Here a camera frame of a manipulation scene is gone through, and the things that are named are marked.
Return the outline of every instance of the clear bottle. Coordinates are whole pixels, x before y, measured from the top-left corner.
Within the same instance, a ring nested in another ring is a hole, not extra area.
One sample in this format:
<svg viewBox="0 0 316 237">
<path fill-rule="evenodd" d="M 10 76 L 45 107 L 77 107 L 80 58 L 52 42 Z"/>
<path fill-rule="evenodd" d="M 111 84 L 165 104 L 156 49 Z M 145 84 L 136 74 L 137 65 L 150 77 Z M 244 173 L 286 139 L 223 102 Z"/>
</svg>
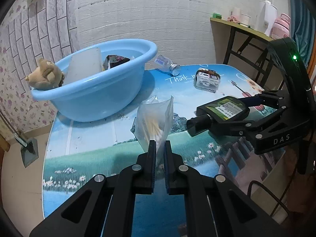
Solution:
<svg viewBox="0 0 316 237">
<path fill-rule="evenodd" d="M 173 63 L 172 60 L 165 56 L 158 55 L 155 59 L 155 63 L 159 65 L 157 69 L 163 72 L 168 72 L 172 76 L 177 76 L 180 74 L 180 65 L 177 63 Z"/>
</svg>

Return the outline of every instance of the blue plastic basin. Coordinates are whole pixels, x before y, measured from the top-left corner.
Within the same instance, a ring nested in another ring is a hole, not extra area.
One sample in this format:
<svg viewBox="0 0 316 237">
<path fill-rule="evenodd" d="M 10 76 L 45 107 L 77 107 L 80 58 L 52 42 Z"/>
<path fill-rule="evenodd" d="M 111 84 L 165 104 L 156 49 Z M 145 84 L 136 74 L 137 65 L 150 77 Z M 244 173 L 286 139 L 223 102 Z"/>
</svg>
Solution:
<svg viewBox="0 0 316 237">
<path fill-rule="evenodd" d="M 143 39 L 103 42 L 70 54 L 56 65 L 67 72 L 72 55 L 92 47 L 101 49 L 103 61 L 111 54 L 134 59 L 56 89 L 32 89 L 34 99 L 50 100 L 64 116 L 79 122 L 103 119 L 127 106 L 140 90 L 145 63 L 157 54 L 156 44 Z"/>
</svg>

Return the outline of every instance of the bottle cap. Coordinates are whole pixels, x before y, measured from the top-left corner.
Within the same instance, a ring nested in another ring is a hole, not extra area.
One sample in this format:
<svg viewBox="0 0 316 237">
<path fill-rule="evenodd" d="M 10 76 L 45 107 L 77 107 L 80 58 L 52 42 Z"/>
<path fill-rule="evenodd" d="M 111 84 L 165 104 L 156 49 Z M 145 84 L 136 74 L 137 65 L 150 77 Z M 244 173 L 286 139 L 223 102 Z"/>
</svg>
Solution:
<svg viewBox="0 0 316 237">
<path fill-rule="evenodd" d="M 169 68 L 169 73 L 173 76 L 177 76 L 180 74 L 180 65 L 177 63 L 172 63 Z"/>
</svg>

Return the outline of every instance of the black cable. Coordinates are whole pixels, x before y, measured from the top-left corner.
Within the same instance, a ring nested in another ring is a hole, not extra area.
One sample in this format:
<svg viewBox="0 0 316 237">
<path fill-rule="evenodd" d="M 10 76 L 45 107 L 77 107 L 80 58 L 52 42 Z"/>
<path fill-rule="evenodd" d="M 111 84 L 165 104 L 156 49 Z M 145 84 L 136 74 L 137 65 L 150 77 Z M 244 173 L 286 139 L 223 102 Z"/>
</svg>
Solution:
<svg viewBox="0 0 316 237">
<path fill-rule="evenodd" d="M 277 196 L 275 196 L 273 194 L 272 191 L 270 191 L 267 187 L 265 187 L 262 183 L 258 182 L 257 180 L 252 180 L 248 186 L 248 191 L 247 191 L 247 196 L 250 197 L 251 196 L 251 188 L 252 188 L 252 185 L 253 184 L 256 184 L 258 186 L 260 186 L 262 189 L 264 189 L 277 203 L 278 205 L 280 205 L 285 211 L 286 213 L 289 215 L 290 214 L 290 211 L 288 210 L 288 208 L 282 203 L 282 201 L 280 201 L 278 199 Z"/>
<path fill-rule="evenodd" d="M 308 140 L 308 147 L 309 147 L 309 145 L 310 145 L 311 142 L 312 142 L 313 136 L 314 136 L 314 128 L 312 128 L 311 136 L 309 137 L 309 140 Z M 291 185 L 291 183 L 292 183 L 292 181 L 293 181 L 293 179 L 294 179 L 294 176 L 295 176 L 295 173 L 296 173 L 296 170 L 297 170 L 297 165 L 298 165 L 298 158 L 297 158 L 297 162 L 296 162 L 295 168 L 294 168 L 294 170 L 293 170 L 293 172 L 292 172 L 291 178 L 290 178 L 290 180 L 289 180 L 289 182 L 288 182 L 288 185 L 286 186 L 284 192 L 282 193 L 280 200 L 282 200 L 282 199 L 284 198 L 286 192 L 287 192 L 288 189 L 290 188 L 290 185 Z M 277 210 L 278 206 L 279 206 L 279 204 L 276 204 L 276 206 L 274 207 L 274 209 L 273 209 L 273 211 L 271 212 L 270 216 L 273 216 L 273 214 L 274 214 L 274 212 Z"/>
</svg>

